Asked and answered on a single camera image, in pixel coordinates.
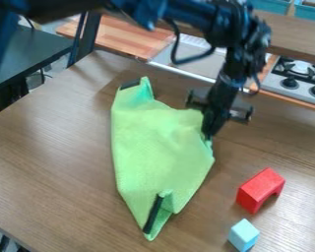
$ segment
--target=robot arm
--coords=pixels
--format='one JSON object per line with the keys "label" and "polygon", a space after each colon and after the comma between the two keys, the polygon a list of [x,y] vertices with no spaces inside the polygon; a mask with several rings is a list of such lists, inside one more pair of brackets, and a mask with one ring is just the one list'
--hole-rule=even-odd
{"label": "robot arm", "polygon": [[[177,37],[171,55],[176,64],[208,56],[216,47],[227,48],[225,63],[216,84],[205,95],[190,93],[187,104],[203,112],[202,131],[207,139],[214,136],[230,118],[235,117],[242,122],[249,119],[252,108],[238,108],[238,111],[244,112],[242,117],[234,116],[231,109],[247,78],[254,77],[259,84],[256,76],[265,66],[271,29],[253,15],[250,6],[235,0],[0,0],[0,38],[4,37],[1,38],[0,57],[7,32],[11,33],[16,22],[12,12],[48,22],[99,8],[122,13],[149,31],[155,28],[158,20],[168,22]],[[176,59],[179,30],[175,22],[189,24],[201,31],[212,48],[202,55]]]}

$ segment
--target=blue block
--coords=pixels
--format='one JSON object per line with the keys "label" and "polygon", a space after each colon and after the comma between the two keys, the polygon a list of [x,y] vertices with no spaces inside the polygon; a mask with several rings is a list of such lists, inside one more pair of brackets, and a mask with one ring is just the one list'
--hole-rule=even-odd
{"label": "blue block", "polygon": [[245,252],[255,245],[260,231],[247,219],[241,220],[231,228],[228,241],[240,252]]}

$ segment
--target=green cloth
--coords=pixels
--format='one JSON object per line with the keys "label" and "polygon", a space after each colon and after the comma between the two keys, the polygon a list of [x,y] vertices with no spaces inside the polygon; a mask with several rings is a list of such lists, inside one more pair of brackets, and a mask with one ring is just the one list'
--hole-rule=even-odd
{"label": "green cloth", "polygon": [[117,188],[141,229],[157,195],[163,197],[145,236],[154,240],[171,214],[179,213],[213,165],[212,142],[201,133],[203,115],[154,99],[148,78],[119,89],[111,108]]}

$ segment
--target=table surface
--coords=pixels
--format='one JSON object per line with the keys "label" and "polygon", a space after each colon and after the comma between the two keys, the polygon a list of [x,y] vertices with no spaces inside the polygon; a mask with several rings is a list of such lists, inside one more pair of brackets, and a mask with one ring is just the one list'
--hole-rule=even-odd
{"label": "table surface", "polygon": [[18,26],[0,67],[0,87],[32,74],[70,52],[72,40]]}
{"label": "table surface", "polygon": [[[75,37],[79,20],[59,27],[57,33]],[[103,15],[95,45],[113,53],[147,62],[172,43],[174,33],[165,29],[145,31],[138,26]]]}
{"label": "table surface", "polygon": [[[281,16],[269,12],[256,11],[261,19],[271,27],[273,35],[269,52],[315,64],[315,22]],[[160,22],[160,28],[169,29],[169,25]],[[180,25],[181,32],[195,36],[203,34],[189,26]]]}
{"label": "table surface", "polygon": [[[315,111],[262,94],[249,126],[217,135],[217,161],[185,209],[144,238],[116,190],[109,121],[116,88],[143,75],[176,108],[205,85],[95,52],[0,112],[0,229],[39,252],[234,251],[227,234],[247,218],[261,231],[252,251],[315,252]],[[267,166],[286,185],[251,216],[237,188]]]}

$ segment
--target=toy block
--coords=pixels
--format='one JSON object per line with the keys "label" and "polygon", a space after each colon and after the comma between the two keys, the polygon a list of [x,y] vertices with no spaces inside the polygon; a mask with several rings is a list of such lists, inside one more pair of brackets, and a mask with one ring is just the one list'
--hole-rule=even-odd
{"label": "toy block", "polygon": [[231,228],[227,239],[238,251],[245,252],[255,245],[259,234],[253,224],[243,219]]}
{"label": "toy block", "polygon": [[271,195],[281,194],[284,183],[280,175],[271,168],[265,168],[239,187],[236,202],[255,214]]}

